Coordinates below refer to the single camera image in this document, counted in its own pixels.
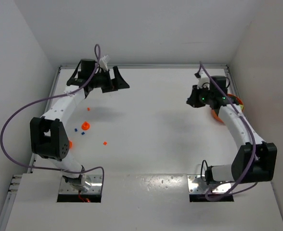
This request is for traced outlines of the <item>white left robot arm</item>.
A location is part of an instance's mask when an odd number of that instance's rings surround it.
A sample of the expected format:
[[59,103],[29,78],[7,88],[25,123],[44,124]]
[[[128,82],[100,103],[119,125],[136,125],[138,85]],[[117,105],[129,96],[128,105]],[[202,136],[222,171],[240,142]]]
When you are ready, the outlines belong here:
[[86,174],[84,167],[69,151],[65,126],[70,116],[95,88],[100,88],[103,93],[129,88],[117,66],[113,67],[115,77],[110,77],[108,61],[107,55],[99,61],[82,59],[66,83],[64,96],[41,117],[30,121],[32,152],[50,160],[62,171],[65,182],[73,187],[84,186]]

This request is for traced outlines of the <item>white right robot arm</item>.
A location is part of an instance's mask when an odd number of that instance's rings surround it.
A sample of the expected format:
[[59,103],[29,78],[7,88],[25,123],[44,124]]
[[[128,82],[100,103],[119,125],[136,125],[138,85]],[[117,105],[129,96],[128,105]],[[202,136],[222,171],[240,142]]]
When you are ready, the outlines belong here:
[[234,96],[228,96],[227,78],[197,76],[187,104],[193,108],[209,105],[228,128],[238,152],[229,165],[209,166],[205,171],[207,184],[230,181],[242,183],[267,182],[274,176],[277,147],[265,142],[242,114]]

